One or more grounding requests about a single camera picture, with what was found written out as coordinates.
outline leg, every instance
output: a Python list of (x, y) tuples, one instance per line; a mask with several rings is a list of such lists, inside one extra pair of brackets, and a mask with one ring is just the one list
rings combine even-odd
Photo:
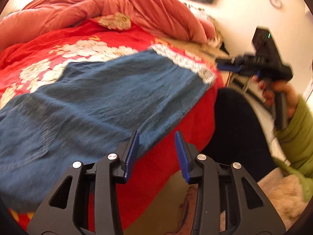
[(241, 94), (219, 89), (214, 109), (215, 132), (202, 153), (218, 163), (241, 163), (256, 181), (276, 168), (259, 120)]

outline blue cloth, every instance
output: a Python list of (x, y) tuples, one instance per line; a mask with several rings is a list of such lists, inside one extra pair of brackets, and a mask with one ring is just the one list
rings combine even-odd
[(74, 161), (96, 162), (140, 134), (144, 155), (207, 90), (197, 74), (153, 50), (71, 62), (60, 79), (0, 110), (0, 195), (34, 211)]

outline pink comforter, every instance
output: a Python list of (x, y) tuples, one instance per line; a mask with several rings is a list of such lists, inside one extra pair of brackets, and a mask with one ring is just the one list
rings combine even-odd
[(211, 22), (199, 21), (178, 0), (34, 0), (0, 20), (0, 52), (47, 32), (117, 11), (159, 37), (205, 43), (215, 34)]

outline round clock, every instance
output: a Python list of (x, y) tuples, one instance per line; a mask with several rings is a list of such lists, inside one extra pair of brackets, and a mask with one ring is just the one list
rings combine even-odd
[(270, 3), (276, 9), (281, 8), (281, 1), (280, 0), (270, 0)]

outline metal pin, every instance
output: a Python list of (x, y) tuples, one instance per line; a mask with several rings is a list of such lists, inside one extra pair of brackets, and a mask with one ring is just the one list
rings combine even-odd
[(108, 159), (109, 159), (109, 160), (114, 160), (114, 159), (116, 159), (116, 158), (117, 158), (117, 154), (112, 153), (112, 154), (109, 154), (109, 155), (108, 155)]
[(241, 168), (241, 164), (240, 163), (233, 163), (233, 167), (235, 169), (240, 169)]
[(199, 155), (197, 155), (197, 158), (198, 158), (199, 160), (201, 160), (201, 161), (204, 161), (207, 157), (206, 157), (206, 155), (199, 154)]
[(73, 168), (77, 169), (77, 168), (79, 168), (81, 166), (81, 162), (78, 162), (78, 161), (77, 162), (73, 162), (72, 166), (73, 166)]

